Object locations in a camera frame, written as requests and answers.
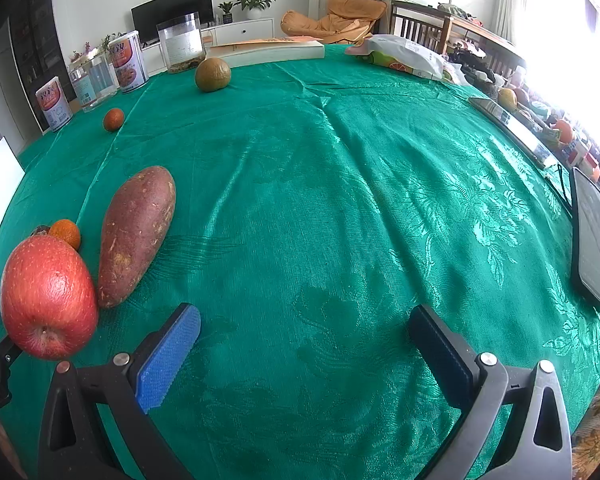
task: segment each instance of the white cabinet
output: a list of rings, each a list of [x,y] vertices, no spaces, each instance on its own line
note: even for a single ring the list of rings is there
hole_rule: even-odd
[[[248,22],[218,25],[216,44],[236,43],[237,41],[264,40],[273,38],[273,19],[249,20]]]
[[[218,25],[201,30],[200,34],[206,48],[237,41],[266,40],[273,38],[273,18]],[[160,43],[144,47],[142,57],[144,57],[144,66],[149,77],[167,70]]]

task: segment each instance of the canister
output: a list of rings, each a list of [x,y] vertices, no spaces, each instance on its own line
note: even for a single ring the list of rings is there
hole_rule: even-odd
[[[160,49],[171,74],[197,67],[205,60],[198,13],[159,23]]]
[[[100,47],[72,62],[68,72],[80,106],[85,112],[94,109],[118,91],[109,71],[106,53]]]
[[[58,76],[36,92],[36,99],[45,114],[46,122],[53,131],[62,128],[74,116],[62,91]]]
[[[111,41],[108,49],[123,92],[131,92],[148,81],[137,30]]]

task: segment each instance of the cabinet drawer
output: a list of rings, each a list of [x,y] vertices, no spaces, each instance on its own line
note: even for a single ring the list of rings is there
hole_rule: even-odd
[[[214,28],[201,30],[200,36],[202,37],[202,44],[205,46],[205,49],[218,44],[216,41],[216,30]]]
[[[273,38],[273,20],[253,20],[216,27],[218,45]]]

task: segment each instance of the orange bean bag chair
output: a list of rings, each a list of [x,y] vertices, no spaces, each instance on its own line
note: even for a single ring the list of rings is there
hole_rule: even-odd
[[[313,36],[321,43],[358,43],[371,32],[386,11],[378,0],[327,0],[328,14],[312,20],[295,10],[282,17],[280,27],[288,36]]]

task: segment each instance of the smartphone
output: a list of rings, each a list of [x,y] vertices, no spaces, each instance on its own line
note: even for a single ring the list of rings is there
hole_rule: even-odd
[[[600,312],[600,190],[578,168],[569,175],[573,214],[571,281]]]

